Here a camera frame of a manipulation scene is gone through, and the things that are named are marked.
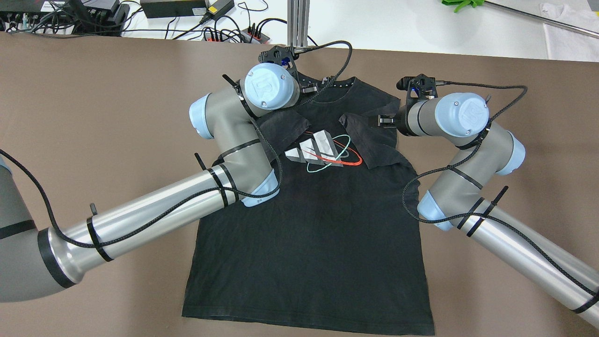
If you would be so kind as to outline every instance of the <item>white table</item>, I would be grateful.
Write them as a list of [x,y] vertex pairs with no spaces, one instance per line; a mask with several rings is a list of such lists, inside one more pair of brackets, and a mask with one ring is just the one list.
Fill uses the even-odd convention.
[[[267,11],[250,13],[252,22],[267,17],[287,19],[286,1],[267,1]],[[494,2],[539,15],[540,4],[549,0]],[[590,10],[586,0],[554,3],[566,3],[576,10]],[[247,0],[247,6],[264,8],[264,3]],[[490,6],[465,7],[457,14],[453,12],[454,8],[442,5],[440,0],[311,0],[308,34],[319,44],[347,40],[356,49],[547,59],[541,23]],[[228,15],[241,29],[247,27],[247,11],[235,7]],[[146,19],[139,13],[130,29],[163,29],[170,20]],[[189,29],[198,21],[198,17],[182,17],[176,27]],[[210,21],[208,25],[214,25],[214,22]],[[232,29],[234,25],[221,19],[217,27]],[[272,38],[271,43],[287,43],[287,28],[282,23],[269,22],[262,32]],[[123,36],[164,38],[164,32],[130,32]]]

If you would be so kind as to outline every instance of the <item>robotic arm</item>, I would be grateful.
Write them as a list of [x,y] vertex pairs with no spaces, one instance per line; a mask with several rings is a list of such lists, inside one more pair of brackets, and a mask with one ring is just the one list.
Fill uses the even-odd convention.
[[[202,137],[216,139],[221,164],[102,214],[94,212],[64,233],[55,223],[37,231],[0,161],[0,301],[57,293],[81,282],[88,270],[231,203],[254,206],[274,197],[279,186],[253,121],[296,104],[302,92],[313,89],[299,87],[293,58],[277,55],[277,48],[273,55],[263,53],[265,63],[245,79],[233,82],[225,76],[231,87],[191,105],[193,126]],[[435,80],[423,75],[404,82],[399,87],[409,90],[406,106],[395,116],[379,116],[377,125],[408,136],[444,137],[459,148],[420,202],[419,212],[428,219],[422,221],[466,232],[599,328],[599,273],[502,211],[499,198],[487,201],[479,195],[493,175],[520,166],[524,147],[509,131],[489,123],[483,98],[469,93],[438,98]],[[417,99],[410,98],[413,87]]]

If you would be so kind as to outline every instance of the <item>white label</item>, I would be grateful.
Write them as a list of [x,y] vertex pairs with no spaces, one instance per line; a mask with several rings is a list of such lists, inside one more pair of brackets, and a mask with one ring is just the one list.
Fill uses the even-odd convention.
[[[66,1],[52,1],[58,6],[64,6]],[[44,4],[41,6],[40,12],[54,12],[57,10],[56,6],[52,5],[50,1],[44,1]]]
[[199,16],[206,14],[206,8],[192,8],[191,10],[193,12],[193,15]]

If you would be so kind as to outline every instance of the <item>metal rod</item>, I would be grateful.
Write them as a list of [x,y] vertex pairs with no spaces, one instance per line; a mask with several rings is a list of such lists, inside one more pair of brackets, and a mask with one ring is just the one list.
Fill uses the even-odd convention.
[[569,25],[568,23],[564,23],[564,22],[559,22],[559,21],[556,21],[556,20],[548,19],[546,17],[538,16],[538,15],[531,14],[531,13],[527,13],[527,12],[524,12],[524,11],[521,11],[521,10],[517,10],[515,8],[512,8],[512,7],[508,7],[508,6],[496,4],[496,3],[491,2],[491,1],[485,1],[485,4],[488,4],[488,5],[491,5],[492,7],[499,8],[499,9],[502,9],[502,10],[506,10],[506,11],[509,11],[509,12],[512,12],[512,13],[520,14],[522,16],[528,17],[529,19],[534,19],[534,20],[537,20],[537,21],[542,21],[542,22],[548,24],[549,26],[553,26],[553,27],[565,29],[567,31],[578,33],[578,34],[582,34],[582,35],[585,35],[585,36],[588,36],[588,37],[599,38],[599,33],[598,32],[594,32],[594,31],[590,31],[588,29],[584,29],[584,28],[581,28],[581,27]]

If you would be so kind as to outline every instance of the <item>white surface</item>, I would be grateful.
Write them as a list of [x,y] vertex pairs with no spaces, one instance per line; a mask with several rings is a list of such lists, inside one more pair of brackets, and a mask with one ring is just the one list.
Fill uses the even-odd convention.
[[[591,31],[599,31],[597,15],[589,10],[577,11],[568,5],[542,4],[541,14],[560,22]],[[599,40],[549,25],[544,26],[550,59],[599,62]]]
[[[250,12],[252,22],[267,17],[287,19],[287,1],[267,0],[269,9]],[[518,10],[540,15],[539,0],[494,0]],[[558,0],[575,10],[589,10],[586,0]],[[247,0],[249,8],[264,8],[260,0]],[[356,49],[451,53],[547,59],[543,24],[490,6],[463,8],[444,6],[440,0],[311,0],[308,34],[319,44],[347,40]],[[247,11],[235,7],[230,15],[241,29],[247,27]],[[130,29],[164,29],[170,18],[136,16]],[[182,17],[177,29],[193,27],[199,18]],[[228,19],[218,28],[234,29]],[[287,43],[287,27],[269,22],[262,30],[271,43]],[[164,38],[164,32],[131,32],[123,36]],[[193,38],[199,34],[190,34]]]

